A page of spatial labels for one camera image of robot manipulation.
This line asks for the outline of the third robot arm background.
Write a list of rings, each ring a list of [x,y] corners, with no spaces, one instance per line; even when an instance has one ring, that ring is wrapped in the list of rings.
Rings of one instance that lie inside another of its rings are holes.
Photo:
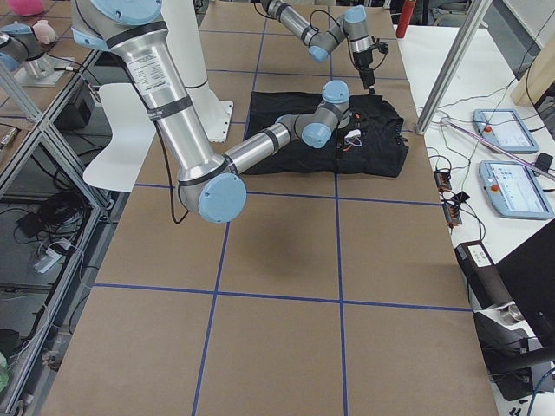
[[[43,55],[42,46],[29,25],[15,22],[1,28],[1,63],[10,72]]]

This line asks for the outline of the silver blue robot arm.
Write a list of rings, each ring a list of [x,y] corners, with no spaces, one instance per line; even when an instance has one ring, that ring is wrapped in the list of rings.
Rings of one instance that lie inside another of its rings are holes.
[[[328,59],[344,40],[348,41],[350,60],[358,72],[363,87],[370,95],[375,93],[375,69],[373,52],[377,49],[383,56],[389,53],[389,45],[369,33],[367,15],[362,5],[347,9],[326,30],[320,30],[312,22],[305,20],[293,7],[284,1],[262,1],[268,17],[280,22],[307,48],[316,62]]]
[[[313,113],[283,115],[218,154],[172,55],[184,46],[193,49],[184,54],[190,63],[204,62],[193,8],[179,12],[176,3],[161,1],[74,1],[71,9],[75,41],[111,52],[125,63],[148,118],[179,163],[181,204],[208,222],[228,223],[243,210],[247,191],[240,173],[293,140],[321,148],[349,119],[348,86],[329,81]]]

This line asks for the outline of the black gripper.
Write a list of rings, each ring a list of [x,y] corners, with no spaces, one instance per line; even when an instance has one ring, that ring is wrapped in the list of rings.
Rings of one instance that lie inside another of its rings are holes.
[[[353,65],[369,95],[375,95],[375,69],[373,51],[378,50],[384,57],[389,53],[389,44],[375,38],[359,38],[349,42]]]

